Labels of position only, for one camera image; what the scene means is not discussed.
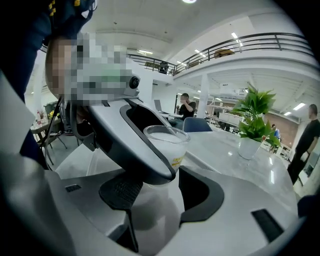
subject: ceiling light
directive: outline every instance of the ceiling light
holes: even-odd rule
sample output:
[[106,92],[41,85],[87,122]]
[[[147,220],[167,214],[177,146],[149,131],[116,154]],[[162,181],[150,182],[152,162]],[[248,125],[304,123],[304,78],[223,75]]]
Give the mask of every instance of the ceiling light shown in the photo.
[[274,172],[272,170],[271,170],[270,181],[271,181],[272,184],[275,184],[275,174],[274,174]]
[[184,1],[184,2],[187,3],[187,4],[193,4],[193,3],[195,3],[197,0],[182,0],[182,1]]
[[152,51],[148,51],[148,50],[139,50],[139,53],[144,53],[144,54],[153,54]]
[[304,104],[304,103],[300,103],[298,106],[296,106],[293,110],[299,110],[299,109],[301,109],[304,105],[306,105],[306,104]]

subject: white pot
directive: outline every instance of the white pot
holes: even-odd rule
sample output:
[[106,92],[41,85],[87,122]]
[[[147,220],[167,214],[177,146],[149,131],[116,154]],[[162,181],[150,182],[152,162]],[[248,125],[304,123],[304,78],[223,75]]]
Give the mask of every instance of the white pot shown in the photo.
[[241,138],[239,155],[244,159],[250,160],[254,157],[255,153],[258,151],[261,142],[255,141],[251,138]]

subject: floor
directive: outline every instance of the floor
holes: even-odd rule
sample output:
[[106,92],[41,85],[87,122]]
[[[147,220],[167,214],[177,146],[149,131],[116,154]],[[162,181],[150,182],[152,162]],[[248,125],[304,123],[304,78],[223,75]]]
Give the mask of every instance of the floor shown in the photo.
[[67,148],[65,148],[65,146],[58,139],[51,143],[52,148],[48,145],[48,152],[53,165],[50,163],[48,156],[47,163],[53,171],[56,170],[56,168],[78,147],[77,138],[75,136],[62,134],[59,138],[63,141]]

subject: railing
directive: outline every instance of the railing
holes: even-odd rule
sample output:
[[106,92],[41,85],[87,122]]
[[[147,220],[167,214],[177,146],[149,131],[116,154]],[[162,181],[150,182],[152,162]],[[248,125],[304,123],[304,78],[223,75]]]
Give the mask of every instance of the railing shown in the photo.
[[147,70],[156,71],[169,76],[174,76],[176,74],[177,65],[170,62],[144,55],[128,54],[127,56],[139,65],[144,66]]
[[181,61],[177,65],[174,74],[176,75],[212,59],[253,50],[293,51],[314,56],[307,40],[301,35],[292,33],[250,34],[220,42],[201,50],[199,53]]

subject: marble tabletop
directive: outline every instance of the marble tabletop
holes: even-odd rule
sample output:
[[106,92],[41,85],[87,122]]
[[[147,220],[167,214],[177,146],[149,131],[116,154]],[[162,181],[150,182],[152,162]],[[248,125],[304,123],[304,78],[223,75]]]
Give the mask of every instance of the marble tabletop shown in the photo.
[[263,148],[253,159],[246,160],[238,153],[240,137],[214,129],[209,132],[191,132],[183,165],[197,165],[218,173],[237,177],[257,185],[288,211],[297,214],[294,188],[282,160]]

